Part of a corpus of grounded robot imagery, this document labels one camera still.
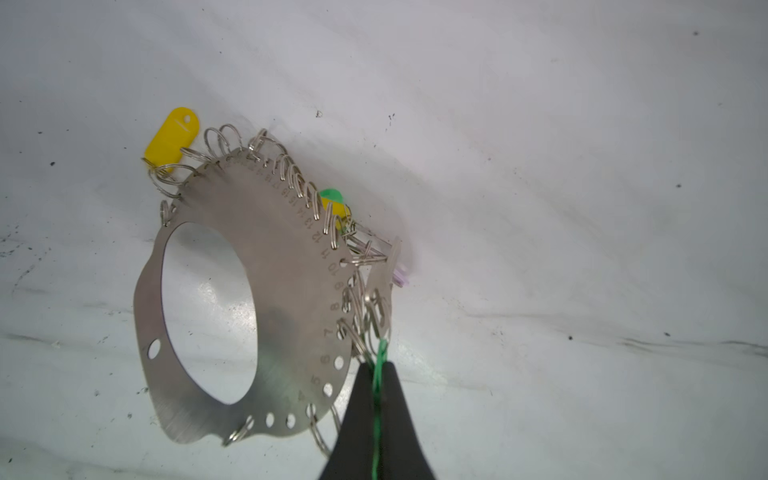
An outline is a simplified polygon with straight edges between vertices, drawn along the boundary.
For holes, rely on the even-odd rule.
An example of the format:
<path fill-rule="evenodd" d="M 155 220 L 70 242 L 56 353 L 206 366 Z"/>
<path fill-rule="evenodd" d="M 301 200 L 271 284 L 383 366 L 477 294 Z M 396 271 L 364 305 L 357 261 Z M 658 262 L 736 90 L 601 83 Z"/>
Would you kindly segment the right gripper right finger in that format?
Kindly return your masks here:
<path fill-rule="evenodd" d="M 380 418 L 379 478 L 435 480 L 416 435 L 397 370 L 389 361 L 382 369 Z"/>

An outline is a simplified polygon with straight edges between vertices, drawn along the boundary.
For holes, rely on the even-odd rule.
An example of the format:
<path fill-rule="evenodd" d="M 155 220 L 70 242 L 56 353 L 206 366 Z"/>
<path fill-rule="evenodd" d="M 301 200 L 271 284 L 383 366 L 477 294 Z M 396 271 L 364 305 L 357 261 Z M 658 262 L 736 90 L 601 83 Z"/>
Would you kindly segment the metal keyring disc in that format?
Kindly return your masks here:
<path fill-rule="evenodd" d="M 161 226 L 133 310 L 157 420 L 179 444 L 315 431 L 336 414 L 351 360 L 369 361 L 372 343 L 390 337 L 401 243 L 337 215 L 267 131 L 244 140 L 225 124 L 215 134 L 204 151 L 185 147 L 179 162 L 148 169 L 163 196 Z M 172 235 L 187 224 L 209 227 L 232 246 L 255 306 L 256 372 L 231 404 L 192 378 L 169 337 L 164 260 Z"/>

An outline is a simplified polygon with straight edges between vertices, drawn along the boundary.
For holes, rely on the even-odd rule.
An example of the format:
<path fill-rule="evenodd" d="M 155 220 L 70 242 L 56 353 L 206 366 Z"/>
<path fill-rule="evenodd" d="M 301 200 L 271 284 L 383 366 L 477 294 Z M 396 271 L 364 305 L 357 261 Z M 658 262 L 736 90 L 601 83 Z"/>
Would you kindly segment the green key tag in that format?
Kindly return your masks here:
<path fill-rule="evenodd" d="M 381 399 L 383 385 L 383 367 L 387 361 L 388 341 L 382 339 L 378 344 L 378 350 L 373 367 L 372 395 L 373 395 L 373 455 L 371 479 L 379 479 L 379 465 L 381 460 Z"/>

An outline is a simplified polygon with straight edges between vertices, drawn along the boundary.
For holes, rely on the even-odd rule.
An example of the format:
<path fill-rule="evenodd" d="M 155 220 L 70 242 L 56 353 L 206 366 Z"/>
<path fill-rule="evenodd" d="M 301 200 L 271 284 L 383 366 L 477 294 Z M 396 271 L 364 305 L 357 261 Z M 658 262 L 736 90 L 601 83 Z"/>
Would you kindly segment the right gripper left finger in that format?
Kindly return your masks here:
<path fill-rule="evenodd" d="M 374 452 L 372 369 L 358 368 L 334 449 L 320 480 L 371 480 Z"/>

